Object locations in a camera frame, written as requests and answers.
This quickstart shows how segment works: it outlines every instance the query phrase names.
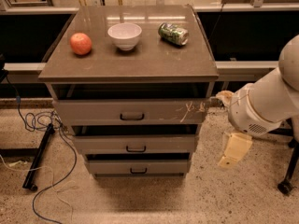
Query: black cable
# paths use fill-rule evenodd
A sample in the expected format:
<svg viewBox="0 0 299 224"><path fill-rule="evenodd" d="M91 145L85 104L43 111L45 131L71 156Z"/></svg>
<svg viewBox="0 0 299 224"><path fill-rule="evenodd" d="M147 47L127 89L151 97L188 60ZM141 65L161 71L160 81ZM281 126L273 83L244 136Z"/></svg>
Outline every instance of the black cable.
<svg viewBox="0 0 299 224"><path fill-rule="evenodd" d="M66 180L74 171L75 167L76 167L76 164L77 164L77 153L76 153L76 150L66 141L66 139L69 139L65 133L64 133L64 125L62 123L62 121L60 120L59 116L56 114L55 111L44 111L44 112L40 112L38 114L33 114L31 112L27 113L26 116L24 117L22 114L21 114L21 97L19 95L19 92L17 90L17 88L10 83L8 77L6 76L6 79L7 79L7 83L15 90L16 92L16 101L17 101L17 105L18 105L18 112L19 112L19 115L21 117L21 119L23 120L24 124L25 124L25 129L27 131L30 131L30 132L33 132L35 130L37 131L46 131L48 129L48 125L45 125L43 122L40 121L41 118L49 118L50 119L50 123L53 124L54 121L56 121L59 126L58 127L54 127L54 129L58 129L59 130L59 135L61 136L61 138L64 140L64 142L71 148L71 150L73 151L74 153L74 164L72 166L72 168L70 169L70 171L66 174L65 177L63 177L62 179L60 179L59 181L57 181L56 183L52 184L51 186L48 186L44 189L42 189L41 191L39 191L36 196L34 197L34 199L32 200L32 208L33 208L33 211L34 213L46 220L46 221L50 221L50 222L53 222L53 223L59 223L59 224L62 224L61 222L57 221L57 220L54 220L54 219L50 219L50 218L47 218L47 217L43 217L41 216L37 211L36 211L36 207L35 207L35 202L36 202L36 198L41 195L42 193L44 193L46 190L50 189L50 188L53 188L55 187L56 185L60 184L61 182L63 182L64 180ZM28 117L29 116L32 116L32 123L31 125L29 124L28 122Z"/></svg>
<svg viewBox="0 0 299 224"><path fill-rule="evenodd" d="M219 16L218 16L218 18L217 18L217 20L216 20L214 26L213 26L213 29L212 29L212 32L211 32L209 38L208 38L208 41L209 41L209 40L212 38L212 36L214 35L216 26L217 26L217 24L218 24L218 22L219 22L219 20L220 20L220 18L221 18L221 13L222 13L222 11L223 11L223 7L224 7L224 5L225 5L225 3L223 3L222 6L221 6L221 12L220 12L220 14L219 14Z"/></svg>
<svg viewBox="0 0 299 224"><path fill-rule="evenodd" d="M43 217L43 216L41 216L40 214L38 214L38 212L36 211L36 207L35 207L36 198L37 198L39 195L41 195L41 194L42 194L43 192L45 192L46 190L55 187L56 185L58 185L59 183L63 182L64 180L66 180L66 179L72 174L73 170L74 170L75 167L76 167L76 164L77 164L77 154L76 154L75 149L74 149L74 148L73 148L73 147L72 147L72 146L71 146L71 145L64 139L64 137L66 137L66 135L65 135L65 133L64 133L64 131L63 131L63 126L61 126L60 129L59 129L59 135L61 136L61 138L64 140L64 142L65 142L65 143L71 148L71 150L73 151L73 153L74 153L74 164L73 164L71 170L67 173L67 175L66 175L65 177L63 177L62 179L60 179L59 181L57 181L57 182L54 183L53 185L48 186L48 187L42 189L41 191L39 191L39 192L37 193L37 195L34 197L34 199L33 199L33 201L32 201L32 208L33 208L34 213L35 213L38 217L40 217L40 218L42 218L42 219L44 219L44 220L53 222L53 223L59 223L59 224L62 224L61 222L59 222L59 221L57 221L57 220L53 220L53 219L49 219L49 218L47 218L47 217Z"/></svg>

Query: power cord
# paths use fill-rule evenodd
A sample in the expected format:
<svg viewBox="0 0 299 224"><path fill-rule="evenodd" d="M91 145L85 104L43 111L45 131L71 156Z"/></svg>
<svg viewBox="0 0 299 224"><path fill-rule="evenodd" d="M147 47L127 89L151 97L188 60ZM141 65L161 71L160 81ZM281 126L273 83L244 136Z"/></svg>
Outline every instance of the power cord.
<svg viewBox="0 0 299 224"><path fill-rule="evenodd" d="M225 3L223 3L223 4L221 5L221 12L220 12L220 14L219 14L219 16L218 16L218 18L217 18L217 20L216 20L214 26L213 26L213 29L212 29L212 31L211 31L211 33L210 33L209 38L207 39L208 41L210 41L210 40L212 39L213 35L214 35L215 29L216 29L216 27L217 27L217 24L218 24L218 22L219 22L219 20L220 20L220 18L221 18L221 14L222 14L222 12L223 12L224 5L225 5Z"/></svg>
<svg viewBox="0 0 299 224"><path fill-rule="evenodd" d="M65 200L63 200L63 199L61 199L61 198L59 198L59 197L58 197L58 194L57 194L58 192L65 190L65 188L61 188L61 189L58 189L58 190L57 190L57 189L55 189L55 186L57 186L58 184L62 183L64 180L66 180L66 179L73 173L73 171L74 171L74 169L75 169L75 167L76 167L76 164L77 164L77 159L78 159L78 158L77 158L76 150L75 150L75 149L74 149L74 148L73 148L73 147L66 141L66 139L69 139L69 138L68 138L68 137L66 136L66 134L64 133L64 125L63 125L63 123L61 122L60 118L58 117L58 115L56 114L55 111L50 111L50 112L47 112L47 111L45 111L45 112L40 112L40 113L38 113L38 114L36 114L36 115L35 115L34 113L32 113L32 112L29 112L29 113L27 113L27 114L25 115L25 117L24 117L24 116L21 114L21 97L20 97L20 94L19 94L19 92L18 92L18 89L17 89L13 84L10 83L10 81L9 81L9 79L8 79L7 76L6 76L6 80L7 80L7 83L8 83L8 84L14 89L14 91L15 91L18 113L19 113L21 119L22 119L23 122L24 122L25 129L26 129L27 131L29 131L29 132L34 132L34 131L46 131L48 125L45 124L45 123L43 123L43 122L41 121L42 118L47 118L47 119L49 119L49 120L50 120L50 124L53 124L54 122L56 122L56 124L58 124L58 126L56 126L56 127L54 126L54 129L56 129L56 130L59 131L59 135L60 135L60 137L64 140L64 142L68 145L68 147L72 150L72 152L73 152L73 154L74 154L74 163L73 163L72 168L70 169L70 171L69 171L69 172L68 172L62 179L60 179L59 181L57 181L57 182L55 182L55 183L54 183L54 172L52 171L52 174L53 174L52 184L51 184L50 186L48 186L48 187L42 189L41 191L39 191L39 192L36 194L36 196L34 197L34 199L32 200L32 208L33 208L33 211L34 211L34 213L35 213L38 217L40 217L40 218L42 218L42 219L44 219L44 220L46 220L46 221L49 221L49 222L62 224L61 222L59 222L59 221L57 221L57 220L54 220L54 219L50 219L50 218L41 216L41 215L36 211L36 199L37 199L37 197L39 197L42 193L44 193L46 190L48 190L48 189L50 189L50 188L53 188L54 191L56 192L57 198L58 198L61 202L66 203L66 204L68 204L68 205L71 207L71 209L72 209L72 215L73 215L73 208L72 208L72 206L70 205L70 203L68 203L67 201L65 201ZM4 160L3 160L2 156L1 156L1 154L0 154L0 158L1 158L2 162L3 162L3 164L6 166L6 164L5 164L5 162L4 162ZM31 170L31 171L34 171L34 170L37 170L37 169L41 169L41 168L44 168L44 167L39 167L39 168L33 169L33 170Z"/></svg>

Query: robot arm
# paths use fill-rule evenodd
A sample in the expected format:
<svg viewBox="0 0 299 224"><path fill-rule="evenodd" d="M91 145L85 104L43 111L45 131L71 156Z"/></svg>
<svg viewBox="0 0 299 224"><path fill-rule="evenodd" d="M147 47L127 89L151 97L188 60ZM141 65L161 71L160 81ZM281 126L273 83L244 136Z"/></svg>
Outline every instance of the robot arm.
<svg viewBox="0 0 299 224"><path fill-rule="evenodd" d="M278 68L253 84L235 92L228 108L228 120L235 127L228 134L219 163L232 167L252 144L252 136L277 129L281 122L299 115L299 35L281 51Z"/></svg>

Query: drawer cabinet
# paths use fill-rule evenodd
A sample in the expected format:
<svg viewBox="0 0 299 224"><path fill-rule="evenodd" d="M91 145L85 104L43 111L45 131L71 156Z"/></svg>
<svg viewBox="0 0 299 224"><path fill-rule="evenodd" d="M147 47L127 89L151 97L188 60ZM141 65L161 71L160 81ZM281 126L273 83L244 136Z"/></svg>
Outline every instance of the drawer cabinet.
<svg viewBox="0 0 299 224"><path fill-rule="evenodd" d="M130 51L108 40L120 18L143 31ZM164 21L189 31L186 46L160 38ZM85 56L69 48L76 31L93 41ZM79 9L39 79L94 177L188 173L218 78L203 31L190 6Z"/></svg>

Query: metal stand leg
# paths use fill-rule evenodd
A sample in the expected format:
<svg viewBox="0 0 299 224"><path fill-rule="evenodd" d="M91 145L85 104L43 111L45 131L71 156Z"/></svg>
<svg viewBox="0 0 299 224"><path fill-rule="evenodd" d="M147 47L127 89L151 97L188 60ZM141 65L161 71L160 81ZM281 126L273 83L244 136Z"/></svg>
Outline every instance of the metal stand leg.
<svg viewBox="0 0 299 224"><path fill-rule="evenodd" d="M54 131L53 125L49 124L48 128L47 128L47 130L46 130L46 132L44 134L44 137L43 137L43 139L42 139L42 141L40 143L40 146L39 146L39 148L37 150L36 156L35 156L32 164L31 164L30 169L36 169L38 167L38 164L40 163L41 157L42 157L43 152L44 152L44 150L46 148L48 140L49 140L50 136L52 134L54 134L54 133L55 133L55 131ZM36 170L32 170L32 171L28 172L28 175L26 176L24 184L22 185L22 187L24 189L29 189L31 191L37 191L37 185L35 185L33 183L33 179L35 177L35 173L36 173Z"/></svg>
<svg viewBox="0 0 299 224"><path fill-rule="evenodd" d="M292 145L295 143L294 145L294 150L292 152L292 157L289 163L289 167L288 167L288 171L287 174L284 178L284 180L278 184L278 189L285 195L289 195L290 192L292 191L292 184L291 184L291 179L292 179L292 174L296 168L297 165L297 161L299 158L299 144L297 141L295 141L294 139L291 140Z"/></svg>

